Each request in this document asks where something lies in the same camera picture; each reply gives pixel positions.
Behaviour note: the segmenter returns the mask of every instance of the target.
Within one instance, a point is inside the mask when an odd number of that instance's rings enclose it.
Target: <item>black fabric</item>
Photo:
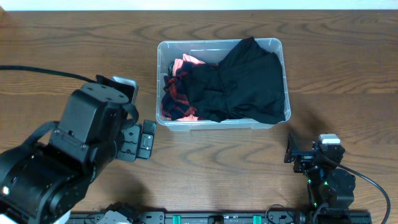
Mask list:
[[[189,104],[200,117],[221,122],[252,118],[266,124],[285,120],[282,65],[253,37],[241,40],[218,64],[197,65],[184,77]]]

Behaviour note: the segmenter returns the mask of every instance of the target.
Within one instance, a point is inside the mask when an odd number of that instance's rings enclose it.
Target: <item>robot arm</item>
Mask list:
[[[59,122],[41,125],[0,155],[0,214],[18,223],[56,222],[111,161],[150,157],[156,123],[136,124],[135,81],[97,81],[72,93]],[[49,143],[38,142],[46,133]]]

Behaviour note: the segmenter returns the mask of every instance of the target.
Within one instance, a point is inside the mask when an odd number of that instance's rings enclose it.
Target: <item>dark garment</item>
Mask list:
[[[162,115],[171,120],[184,118],[190,115],[198,116],[197,109],[190,106],[185,87],[181,79],[191,71],[193,63],[184,63],[182,69],[177,70],[175,77],[164,77],[164,91],[166,94],[162,98]]]
[[[218,65],[182,68],[189,104],[201,118],[252,118],[266,124],[285,120],[282,65],[275,53],[251,37],[241,40]]]

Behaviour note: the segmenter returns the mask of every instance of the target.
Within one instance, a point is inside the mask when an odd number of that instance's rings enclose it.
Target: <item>pink fabric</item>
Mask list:
[[[192,57],[191,55],[183,54],[182,59],[177,58],[174,60],[173,76],[175,76],[175,73],[177,72],[177,70],[179,68],[182,67],[182,63],[184,63],[184,62],[192,62],[196,65],[204,63],[201,60],[198,60],[197,58]],[[198,120],[198,117],[195,117],[194,115],[190,115],[190,116],[187,116],[184,118],[177,119],[177,121],[197,121],[197,120]]]

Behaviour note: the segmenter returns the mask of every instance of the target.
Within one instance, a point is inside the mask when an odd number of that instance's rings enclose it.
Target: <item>wood grain surface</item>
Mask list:
[[[163,40],[276,37],[282,41],[291,119],[269,130],[173,133],[158,126],[149,161],[114,161],[75,211],[116,201],[182,210],[265,210],[308,203],[306,178],[284,164],[287,134],[336,133],[342,164],[374,179],[398,223],[398,12],[8,12],[0,64],[89,78],[137,80],[140,120],[155,120],[157,46]],[[0,73],[0,151],[45,121],[60,119],[82,82],[28,72]],[[382,194],[357,178],[351,208],[380,223]]]

